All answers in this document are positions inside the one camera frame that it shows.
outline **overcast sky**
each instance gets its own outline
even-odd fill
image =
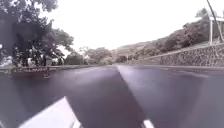
[[[223,0],[210,0],[221,12]],[[74,37],[74,47],[106,47],[155,40],[192,21],[206,0],[58,0],[54,28]]]

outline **green tree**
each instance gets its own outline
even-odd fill
[[[83,61],[83,57],[82,55],[80,55],[77,52],[72,52],[70,55],[67,56],[67,58],[65,59],[65,64],[66,65],[81,65],[81,64],[85,64],[85,62]]]
[[[52,55],[52,47],[43,41],[43,37],[51,31],[53,21],[40,18],[40,13],[50,12],[56,7],[57,0],[1,0],[0,17],[12,24],[14,35],[18,38],[17,44],[3,44],[3,47],[11,45],[7,51],[12,51],[13,46],[17,47],[24,61],[29,56],[29,50],[35,49],[36,58],[40,57],[40,52]]]
[[[99,63],[103,58],[112,57],[111,52],[106,48],[88,49],[85,53],[91,62]]]

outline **white object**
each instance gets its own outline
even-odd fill
[[[76,118],[66,98],[62,98],[46,108],[19,128],[80,128],[81,124]]]
[[[144,128],[154,128],[154,126],[150,120],[144,120],[143,125],[144,125]]]

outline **road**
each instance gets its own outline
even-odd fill
[[[84,128],[223,128],[222,74],[147,66],[62,70],[49,79],[0,75],[0,120],[14,128],[66,96]]]

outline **vegetation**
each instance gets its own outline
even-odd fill
[[[133,58],[155,56],[208,41],[210,29],[208,16],[210,15],[205,8],[199,10],[196,14],[196,17],[201,17],[199,21],[187,23],[182,29],[171,33],[167,37],[145,42],[143,48],[135,48]],[[217,38],[219,36],[218,28],[216,25],[213,25],[213,28],[213,38]]]

